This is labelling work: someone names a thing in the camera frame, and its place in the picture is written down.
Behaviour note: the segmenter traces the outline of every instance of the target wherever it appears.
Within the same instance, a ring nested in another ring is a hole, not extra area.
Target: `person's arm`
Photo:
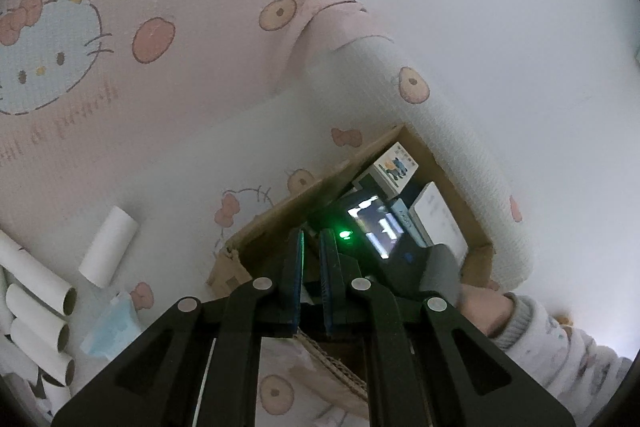
[[[535,300],[463,286],[460,311],[587,426],[616,392],[631,360],[561,327]]]

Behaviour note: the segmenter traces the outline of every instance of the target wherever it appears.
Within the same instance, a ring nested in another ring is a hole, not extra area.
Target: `device screen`
[[[361,201],[348,213],[382,259],[388,259],[396,243],[404,233],[398,220],[377,196]]]

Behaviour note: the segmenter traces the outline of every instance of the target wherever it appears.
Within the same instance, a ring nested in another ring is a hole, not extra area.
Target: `whisker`
[[[88,52],[86,56],[88,57],[89,55],[94,55],[96,53],[104,53],[104,52],[113,53],[113,50],[96,50],[94,52]]]
[[[110,33],[101,33],[100,35],[98,35],[97,37],[94,37],[93,39],[88,40],[87,42],[85,42],[85,46],[88,44],[91,44],[93,41],[97,41],[98,39],[101,39],[103,37],[108,37],[108,36],[112,36],[112,34]]]

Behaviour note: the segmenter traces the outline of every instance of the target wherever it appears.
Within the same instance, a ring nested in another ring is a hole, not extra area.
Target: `play mat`
[[[226,238],[397,123],[491,238],[492,279],[512,289],[532,269],[499,166],[361,0],[0,0],[0,86],[0,228],[78,290],[73,393],[107,363],[79,345],[118,291],[144,327],[182,296],[212,299]],[[78,266],[114,204],[140,229],[100,289]],[[258,397],[256,425],[311,425],[330,404],[270,342],[260,381],[290,405]]]

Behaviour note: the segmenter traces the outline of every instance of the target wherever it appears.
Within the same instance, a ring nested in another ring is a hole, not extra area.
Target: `white sleeve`
[[[598,346],[582,330],[561,326],[533,299],[507,295],[516,309],[495,344],[571,412],[577,427],[587,427],[618,389],[631,360]]]

